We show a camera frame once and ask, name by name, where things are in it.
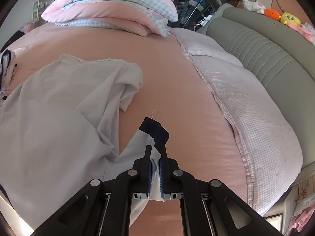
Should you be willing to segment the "white plush toy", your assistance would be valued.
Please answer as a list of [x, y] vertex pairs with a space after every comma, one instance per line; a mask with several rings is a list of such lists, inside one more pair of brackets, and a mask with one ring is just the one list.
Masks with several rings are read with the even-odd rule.
[[243, 6], [248, 11], [253, 11], [259, 14], [264, 14], [266, 7], [259, 2], [251, 2], [249, 0], [243, 0]]

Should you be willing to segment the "pink bed sheet mattress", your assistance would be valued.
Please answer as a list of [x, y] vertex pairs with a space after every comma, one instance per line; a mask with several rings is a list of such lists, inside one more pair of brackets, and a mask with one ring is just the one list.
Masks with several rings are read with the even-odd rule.
[[127, 147], [144, 118], [151, 117], [169, 132], [167, 153], [180, 168], [200, 180], [217, 178], [247, 199], [244, 164], [232, 128], [175, 37], [47, 23], [12, 43], [9, 50], [16, 54], [17, 69], [7, 97], [62, 55], [137, 64], [143, 83], [127, 110], [119, 112], [120, 150]]

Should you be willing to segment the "black bag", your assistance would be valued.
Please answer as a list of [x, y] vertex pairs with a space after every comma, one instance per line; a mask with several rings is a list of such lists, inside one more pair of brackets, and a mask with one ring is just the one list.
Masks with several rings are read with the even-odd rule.
[[19, 38], [21, 38], [23, 35], [25, 35], [24, 32], [18, 30], [16, 31], [9, 39], [8, 41], [3, 45], [3, 47], [1, 48], [1, 52], [5, 51], [7, 49], [8, 46], [10, 46], [12, 43], [14, 43], [16, 40], [18, 40]]

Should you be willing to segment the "grey padded headboard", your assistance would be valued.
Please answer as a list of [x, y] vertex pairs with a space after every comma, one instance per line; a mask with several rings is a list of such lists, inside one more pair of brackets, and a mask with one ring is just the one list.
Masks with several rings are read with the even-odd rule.
[[198, 31], [240, 60], [290, 123], [314, 168], [314, 45], [282, 23], [223, 4]]

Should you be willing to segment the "yellow plush toy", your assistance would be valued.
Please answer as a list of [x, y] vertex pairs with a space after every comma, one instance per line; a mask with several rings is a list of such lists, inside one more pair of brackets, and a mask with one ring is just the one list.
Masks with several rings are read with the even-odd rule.
[[282, 16], [280, 17], [280, 22], [284, 25], [288, 25], [290, 23], [295, 26], [301, 26], [301, 21], [299, 20], [299, 18], [288, 12], [284, 12], [282, 14]]

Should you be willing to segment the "orange plush toy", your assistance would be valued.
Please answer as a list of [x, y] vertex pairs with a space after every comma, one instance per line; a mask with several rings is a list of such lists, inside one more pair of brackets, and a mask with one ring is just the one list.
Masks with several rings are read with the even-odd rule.
[[276, 20], [276, 21], [280, 21], [282, 14], [280, 14], [278, 11], [274, 9], [265, 9], [264, 16], [271, 18], [273, 20]]

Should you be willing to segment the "white navy-trimmed jacket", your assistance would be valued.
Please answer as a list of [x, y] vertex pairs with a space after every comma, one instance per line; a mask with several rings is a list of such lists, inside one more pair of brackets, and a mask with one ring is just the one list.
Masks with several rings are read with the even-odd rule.
[[33, 229], [89, 181], [116, 178], [152, 146], [149, 197], [158, 192], [157, 139], [139, 129], [119, 148], [119, 112], [143, 72], [120, 59], [62, 55], [20, 84], [1, 105], [1, 187]]

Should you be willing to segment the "white navy-trimmed pants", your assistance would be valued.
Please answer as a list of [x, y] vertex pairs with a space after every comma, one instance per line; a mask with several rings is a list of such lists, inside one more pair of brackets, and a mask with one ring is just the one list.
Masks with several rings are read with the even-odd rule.
[[1, 101], [4, 101], [5, 91], [10, 86], [16, 72], [16, 54], [12, 50], [5, 50], [1, 55]]

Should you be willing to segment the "folded pink checkered quilt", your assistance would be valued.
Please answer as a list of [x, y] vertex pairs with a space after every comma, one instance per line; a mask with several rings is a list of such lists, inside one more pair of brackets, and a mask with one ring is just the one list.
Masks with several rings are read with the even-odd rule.
[[170, 35], [169, 22], [178, 21], [171, 0], [55, 0], [42, 19], [56, 26], [118, 29], [146, 37]]

